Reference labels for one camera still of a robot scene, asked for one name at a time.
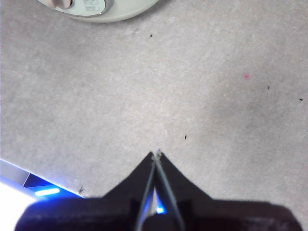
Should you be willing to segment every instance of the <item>round white device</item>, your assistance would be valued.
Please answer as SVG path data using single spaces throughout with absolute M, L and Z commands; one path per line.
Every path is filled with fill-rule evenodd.
M 132 18 L 159 0 L 38 0 L 77 20 L 109 23 Z

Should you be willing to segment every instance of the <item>pink speck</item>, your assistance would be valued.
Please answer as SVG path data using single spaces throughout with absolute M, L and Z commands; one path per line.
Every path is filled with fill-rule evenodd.
M 244 79 L 249 80 L 250 76 L 247 73 L 243 74 Z

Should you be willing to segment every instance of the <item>blue light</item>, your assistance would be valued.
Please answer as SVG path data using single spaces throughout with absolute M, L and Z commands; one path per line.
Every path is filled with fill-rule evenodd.
M 56 194 L 59 192 L 60 192 L 60 189 L 53 188 L 53 189 L 45 189 L 45 190 L 37 191 L 34 194 L 35 196 L 47 196 L 47 195 L 52 195 L 52 194 Z
M 156 192 L 156 202 L 157 202 L 156 213 L 158 213 L 158 214 L 166 214 L 167 210 L 165 209 L 162 201 L 159 199 L 159 196 L 158 196 L 157 192 Z
M 165 214 L 166 213 L 165 208 L 157 207 L 156 208 L 156 213 L 158 213 L 158 214 Z

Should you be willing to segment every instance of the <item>black object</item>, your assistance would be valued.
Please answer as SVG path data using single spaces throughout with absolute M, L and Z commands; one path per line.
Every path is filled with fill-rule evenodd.
M 148 216 L 154 188 L 166 214 Z M 102 198 L 31 205 L 16 231 L 302 231 L 291 211 L 266 202 L 214 200 L 163 153 L 149 153 Z

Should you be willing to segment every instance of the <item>floor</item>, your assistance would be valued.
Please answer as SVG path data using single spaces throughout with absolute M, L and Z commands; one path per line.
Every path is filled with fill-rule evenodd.
M 110 24 L 2 1 L 1 22 L 2 159 L 102 196 L 161 149 L 308 230 L 308 1 L 161 0 Z

